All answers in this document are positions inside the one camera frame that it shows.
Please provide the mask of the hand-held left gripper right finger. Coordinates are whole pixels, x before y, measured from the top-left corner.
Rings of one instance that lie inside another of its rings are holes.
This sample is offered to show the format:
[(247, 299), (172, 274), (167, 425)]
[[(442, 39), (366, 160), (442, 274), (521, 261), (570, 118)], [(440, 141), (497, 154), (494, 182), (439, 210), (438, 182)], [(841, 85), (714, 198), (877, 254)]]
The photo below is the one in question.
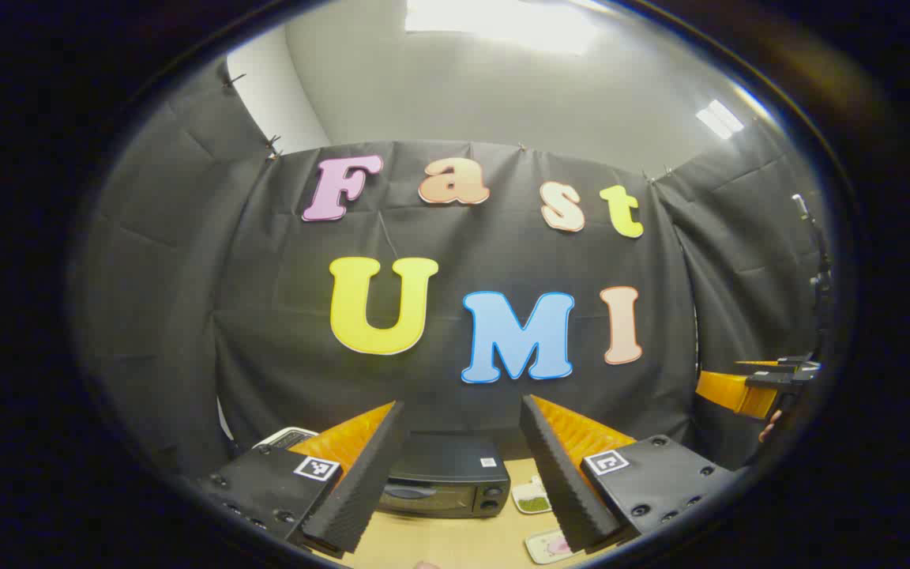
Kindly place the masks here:
[(520, 429), (572, 551), (660, 533), (738, 479), (671, 437), (632, 439), (535, 395), (521, 399)]

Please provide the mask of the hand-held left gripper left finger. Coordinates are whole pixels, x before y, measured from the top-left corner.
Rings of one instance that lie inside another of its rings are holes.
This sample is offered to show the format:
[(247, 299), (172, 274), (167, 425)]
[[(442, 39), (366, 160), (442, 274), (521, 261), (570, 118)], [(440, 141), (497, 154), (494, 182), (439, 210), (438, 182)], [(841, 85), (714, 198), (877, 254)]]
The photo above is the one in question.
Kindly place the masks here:
[(259, 443), (198, 487), (265, 541), (342, 556), (356, 551), (406, 439), (393, 401), (288, 449)]

